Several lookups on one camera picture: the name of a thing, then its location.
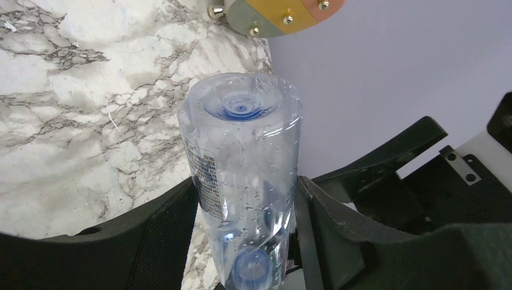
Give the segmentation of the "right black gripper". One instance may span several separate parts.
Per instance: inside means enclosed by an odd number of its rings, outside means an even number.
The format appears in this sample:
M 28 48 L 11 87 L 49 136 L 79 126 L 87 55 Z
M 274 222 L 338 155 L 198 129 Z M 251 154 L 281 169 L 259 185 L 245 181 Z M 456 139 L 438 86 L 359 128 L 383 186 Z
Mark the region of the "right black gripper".
M 480 179 L 472 185 L 442 156 L 405 179 L 394 175 L 446 136 L 432 117 L 425 116 L 370 153 L 313 182 L 337 201 L 356 201 L 359 213 L 411 234 L 454 223 L 511 222 L 511 192 L 474 155 L 463 158 Z

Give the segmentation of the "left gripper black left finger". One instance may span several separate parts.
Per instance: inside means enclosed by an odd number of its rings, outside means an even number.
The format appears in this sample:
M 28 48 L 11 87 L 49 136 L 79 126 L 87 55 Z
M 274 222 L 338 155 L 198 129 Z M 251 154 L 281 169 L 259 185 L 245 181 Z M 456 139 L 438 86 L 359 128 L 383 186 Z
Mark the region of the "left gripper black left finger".
M 73 236 L 1 234 L 1 288 L 180 289 L 197 203 L 188 178 Z

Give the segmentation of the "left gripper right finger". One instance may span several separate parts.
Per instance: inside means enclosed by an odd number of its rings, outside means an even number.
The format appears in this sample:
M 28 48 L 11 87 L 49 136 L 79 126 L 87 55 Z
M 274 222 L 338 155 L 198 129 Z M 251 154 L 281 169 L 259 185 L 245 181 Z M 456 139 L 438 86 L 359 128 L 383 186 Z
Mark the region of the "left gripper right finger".
M 511 224 L 449 224 L 420 236 L 380 224 L 300 176 L 307 289 L 510 289 Z

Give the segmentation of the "Ganten small water bottle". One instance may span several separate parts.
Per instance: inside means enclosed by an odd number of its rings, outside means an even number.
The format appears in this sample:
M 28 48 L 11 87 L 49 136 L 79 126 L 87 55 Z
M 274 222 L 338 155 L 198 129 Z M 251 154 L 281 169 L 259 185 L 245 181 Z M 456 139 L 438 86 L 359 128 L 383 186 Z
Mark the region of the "Ganten small water bottle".
M 277 289 L 287 268 L 302 104 L 268 74 L 193 85 L 178 111 L 191 177 L 226 289 Z

